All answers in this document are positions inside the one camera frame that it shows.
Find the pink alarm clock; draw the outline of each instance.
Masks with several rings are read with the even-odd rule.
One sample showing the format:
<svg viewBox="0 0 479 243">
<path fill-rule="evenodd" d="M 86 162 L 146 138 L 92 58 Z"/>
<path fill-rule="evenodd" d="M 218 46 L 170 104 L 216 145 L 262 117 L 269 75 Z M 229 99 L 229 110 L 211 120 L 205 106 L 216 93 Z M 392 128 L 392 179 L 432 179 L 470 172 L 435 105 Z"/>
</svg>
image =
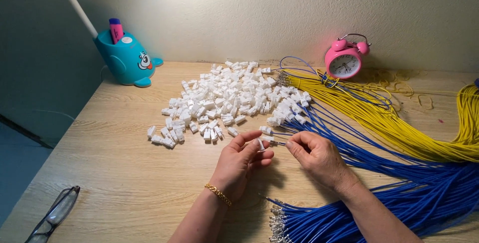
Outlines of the pink alarm clock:
<svg viewBox="0 0 479 243">
<path fill-rule="evenodd" d="M 345 38 L 349 35 L 359 35 L 366 39 L 366 42 L 348 42 Z M 350 33 L 332 42 L 331 48 L 324 56 L 327 73 L 336 79 L 348 79 L 361 69 L 361 55 L 369 53 L 369 46 L 366 36 L 358 33 Z"/>
</svg>

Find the pink highlighter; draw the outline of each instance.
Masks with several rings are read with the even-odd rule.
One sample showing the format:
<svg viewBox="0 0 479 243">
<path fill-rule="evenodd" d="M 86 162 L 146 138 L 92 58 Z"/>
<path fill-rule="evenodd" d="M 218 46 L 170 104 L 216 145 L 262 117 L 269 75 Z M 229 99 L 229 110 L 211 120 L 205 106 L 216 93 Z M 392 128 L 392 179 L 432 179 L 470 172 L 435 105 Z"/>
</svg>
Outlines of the pink highlighter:
<svg viewBox="0 0 479 243">
<path fill-rule="evenodd" d="M 109 21 L 113 44 L 116 44 L 123 37 L 123 27 L 121 26 L 119 19 L 111 18 Z"/>
</svg>

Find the wooden desk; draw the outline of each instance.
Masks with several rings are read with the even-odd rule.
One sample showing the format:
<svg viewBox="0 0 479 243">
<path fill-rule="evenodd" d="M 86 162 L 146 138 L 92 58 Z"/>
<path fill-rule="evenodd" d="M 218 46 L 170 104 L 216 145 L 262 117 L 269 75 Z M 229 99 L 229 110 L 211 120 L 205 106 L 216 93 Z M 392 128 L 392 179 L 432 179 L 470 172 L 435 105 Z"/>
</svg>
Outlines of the wooden desk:
<svg viewBox="0 0 479 243">
<path fill-rule="evenodd" d="M 148 142 L 146 132 L 152 124 L 164 125 L 160 111 L 171 97 L 180 95 L 180 81 L 198 79 L 209 69 L 209 64 L 168 62 L 146 89 L 104 81 L 3 224 L 0 242 L 24 242 L 59 192 L 72 185 L 81 186 L 77 203 L 49 243 L 166 242 L 208 182 L 231 137 L 226 134 L 226 141 L 212 145 L 205 144 L 198 133 L 187 131 L 185 144 L 168 150 Z M 421 72 L 408 83 L 416 90 L 457 91 L 477 77 Z M 433 110 L 399 97 L 404 102 L 401 116 L 436 139 L 451 140 L 458 130 L 456 99 L 451 95 L 431 97 Z M 344 115 L 337 115 L 361 129 Z M 248 117 L 238 129 L 257 129 L 265 125 L 266 118 Z M 271 204 L 257 193 L 298 206 L 318 207 L 335 200 L 308 178 L 285 148 L 275 147 L 274 151 L 273 165 L 253 176 L 242 201 L 229 211 L 219 242 L 269 242 Z M 369 187 L 397 181 L 364 170 L 356 172 Z M 470 220 L 474 218 L 425 241 L 479 242 L 477 215 Z"/>
</svg>

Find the pile of white connectors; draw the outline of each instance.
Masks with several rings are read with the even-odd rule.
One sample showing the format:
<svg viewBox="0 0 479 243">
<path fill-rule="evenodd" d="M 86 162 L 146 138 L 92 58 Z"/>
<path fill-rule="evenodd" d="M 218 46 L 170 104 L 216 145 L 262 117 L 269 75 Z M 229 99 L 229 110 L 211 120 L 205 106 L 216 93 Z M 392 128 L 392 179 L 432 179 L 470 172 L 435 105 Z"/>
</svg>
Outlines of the pile of white connectors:
<svg viewBox="0 0 479 243">
<path fill-rule="evenodd" d="M 300 123 L 306 119 L 299 115 L 302 109 L 296 104 L 308 106 L 311 97 L 307 92 L 300 93 L 294 87 L 273 86 L 276 81 L 263 74 L 270 73 L 271 68 L 258 67 L 257 62 L 227 61 L 226 68 L 213 64 L 209 74 L 200 74 L 200 80 L 182 81 L 184 91 L 181 98 L 171 98 L 169 107 L 161 110 L 165 127 L 160 129 L 161 136 L 156 135 L 157 127 L 148 129 L 147 135 L 152 143 L 174 148 L 184 142 L 184 132 L 188 128 L 193 134 L 199 132 L 205 142 L 223 140 L 222 124 L 231 136 L 238 131 L 231 127 L 246 120 L 246 115 L 267 114 L 272 108 L 272 117 L 267 119 L 270 126 L 279 126 L 284 121 L 295 118 Z M 271 135 L 271 128 L 261 126 L 265 135 Z M 274 141 L 273 136 L 263 136 L 263 140 Z"/>
</svg>

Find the eyeglasses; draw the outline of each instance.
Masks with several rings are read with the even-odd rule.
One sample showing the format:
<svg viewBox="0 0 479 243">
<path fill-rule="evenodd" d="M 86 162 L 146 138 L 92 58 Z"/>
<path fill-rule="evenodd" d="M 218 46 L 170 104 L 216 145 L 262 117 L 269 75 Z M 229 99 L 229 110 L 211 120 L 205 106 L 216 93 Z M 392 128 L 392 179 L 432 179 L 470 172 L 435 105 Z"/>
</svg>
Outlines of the eyeglasses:
<svg viewBox="0 0 479 243">
<path fill-rule="evenodd" d="M 79 186 L 64 189 L 53 203 L 48 213 L 37 224 L 25 243 L 45 243 L 53 231 L 68 216 L 77 201 Z"/>
</svg>

